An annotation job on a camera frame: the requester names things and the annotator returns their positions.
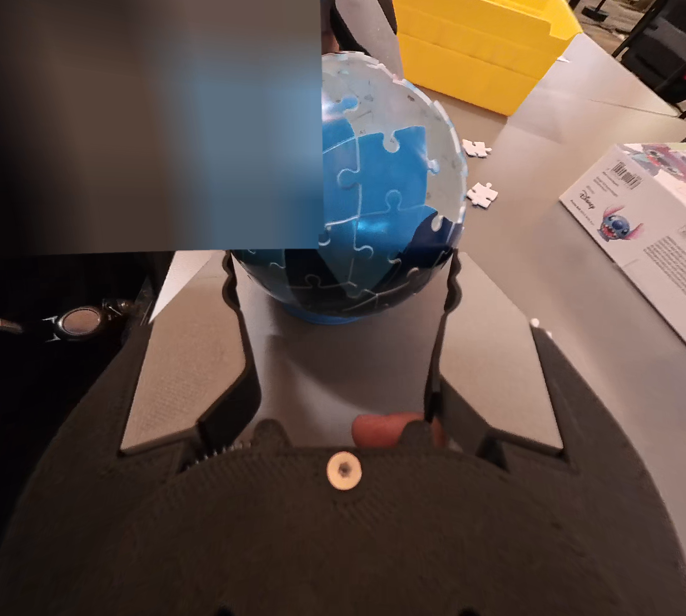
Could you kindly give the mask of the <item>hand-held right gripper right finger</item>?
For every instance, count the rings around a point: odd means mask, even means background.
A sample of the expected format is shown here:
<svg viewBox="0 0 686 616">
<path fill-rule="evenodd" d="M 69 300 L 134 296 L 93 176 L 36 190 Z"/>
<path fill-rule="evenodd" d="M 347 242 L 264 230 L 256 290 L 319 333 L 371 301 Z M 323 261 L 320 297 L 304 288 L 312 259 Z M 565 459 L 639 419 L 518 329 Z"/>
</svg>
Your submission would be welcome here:
<svg viewBox="0 0 686 616">
<path fill-rule="evenodd" d="M 424 418 L 461 450 L 509 442 L 559 455 L 563 440 L 526 315 L 454 252 L 424 388 Z"/>
</svg>

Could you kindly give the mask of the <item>metal badge reel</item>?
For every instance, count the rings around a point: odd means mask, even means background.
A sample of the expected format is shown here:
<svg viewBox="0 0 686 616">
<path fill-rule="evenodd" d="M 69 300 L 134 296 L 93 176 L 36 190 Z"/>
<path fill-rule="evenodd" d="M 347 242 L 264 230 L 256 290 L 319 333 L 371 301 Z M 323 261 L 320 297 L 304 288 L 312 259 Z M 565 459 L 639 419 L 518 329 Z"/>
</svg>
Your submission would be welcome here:
<svg viewBox="0 0 686 616">
<path fill-rule="evenodd" d="M 136 312 L 136 303 L 124 299 L 105 299 L 99 305 L 81 305 L 61 314 L 31 322 L 1 320 L 1 338 L 24 342 L 82 343 L 120 334 Z"/>
</svg>

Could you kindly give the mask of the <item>blue puzzle ball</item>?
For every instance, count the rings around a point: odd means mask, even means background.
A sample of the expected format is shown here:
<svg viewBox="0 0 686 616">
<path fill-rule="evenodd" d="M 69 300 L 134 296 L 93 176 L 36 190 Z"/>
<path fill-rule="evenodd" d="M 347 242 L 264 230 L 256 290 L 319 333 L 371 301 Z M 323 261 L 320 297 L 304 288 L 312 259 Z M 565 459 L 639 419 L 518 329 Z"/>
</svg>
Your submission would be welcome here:
<svg viewBox="0 0 686 616">
<path fill-rule="evenodd" d="M 324 229 L 314 249 L 232 251 L 278 302 L 368 316 L 420 292 L 464 227 L 467 162 L 439 102 L 360 52 L 322 56 Z"/>
</svg>

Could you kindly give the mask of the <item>yellow plastic bin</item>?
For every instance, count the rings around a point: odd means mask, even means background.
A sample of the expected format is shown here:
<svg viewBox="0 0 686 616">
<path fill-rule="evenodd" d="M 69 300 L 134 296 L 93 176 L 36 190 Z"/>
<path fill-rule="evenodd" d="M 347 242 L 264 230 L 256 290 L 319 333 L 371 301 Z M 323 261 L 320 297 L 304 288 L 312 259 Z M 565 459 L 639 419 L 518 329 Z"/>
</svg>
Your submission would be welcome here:
<svg viewBox="0 0 686 616">
<path fill-rule="evenodd" d="M 566 0 L 392 0 L 405 78 L 511 116 L 582 28 Z"/>
</svg>

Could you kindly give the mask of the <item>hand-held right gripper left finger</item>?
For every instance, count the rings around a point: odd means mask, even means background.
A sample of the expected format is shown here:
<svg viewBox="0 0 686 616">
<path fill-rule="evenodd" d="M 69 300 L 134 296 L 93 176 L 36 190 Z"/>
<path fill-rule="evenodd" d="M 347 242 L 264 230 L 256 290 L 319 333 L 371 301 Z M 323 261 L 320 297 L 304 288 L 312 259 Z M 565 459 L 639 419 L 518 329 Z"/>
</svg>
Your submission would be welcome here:
<svg viewBox="0 0 686 616">
<path fill-rule="evenodd" d="M 262 391 L 230 253 L 176 252 L 148 329 L 121 452 L 234 446 Z"/>
</svg>

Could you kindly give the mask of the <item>person's right hand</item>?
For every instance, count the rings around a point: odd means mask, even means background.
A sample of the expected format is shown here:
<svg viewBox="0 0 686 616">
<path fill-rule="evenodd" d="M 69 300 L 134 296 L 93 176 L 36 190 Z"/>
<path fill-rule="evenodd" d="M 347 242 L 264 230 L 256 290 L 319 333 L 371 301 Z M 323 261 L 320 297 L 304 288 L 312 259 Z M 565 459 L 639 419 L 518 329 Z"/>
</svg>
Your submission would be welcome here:
<svg viewBox="0 0 686 616">
<path fill-rule="evenodd" d="M 351 426 L 357 449 L 444 449 L 447 437 L 437 419 L 420 412 L 359 415 Z"/>
</svg>

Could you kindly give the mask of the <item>black office chair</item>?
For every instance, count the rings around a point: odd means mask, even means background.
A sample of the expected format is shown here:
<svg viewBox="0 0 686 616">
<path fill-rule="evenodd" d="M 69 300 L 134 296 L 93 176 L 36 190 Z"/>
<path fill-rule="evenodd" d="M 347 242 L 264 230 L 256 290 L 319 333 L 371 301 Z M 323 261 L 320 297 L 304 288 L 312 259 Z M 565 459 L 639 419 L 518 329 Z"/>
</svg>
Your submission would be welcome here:
<svg viewBox="0 0 686 616">
<path fill-rule="evenodd" d="M 685 118 L 685 0 L 654 0 L 612 56 Z"/>
</svg>

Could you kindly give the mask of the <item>printed cardboard puzzle box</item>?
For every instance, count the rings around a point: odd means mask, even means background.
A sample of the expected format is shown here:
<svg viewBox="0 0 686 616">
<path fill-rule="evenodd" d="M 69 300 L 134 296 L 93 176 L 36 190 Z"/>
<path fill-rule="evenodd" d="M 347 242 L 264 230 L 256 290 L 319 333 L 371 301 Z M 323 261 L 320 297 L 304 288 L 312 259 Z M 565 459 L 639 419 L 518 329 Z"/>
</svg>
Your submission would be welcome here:
<svg viewBox="0 0 686 616">
<path fill-rule="evenodd" d="M 685 340 L 685 143 L 616 144 L 559 200 Z"/>
</svg>

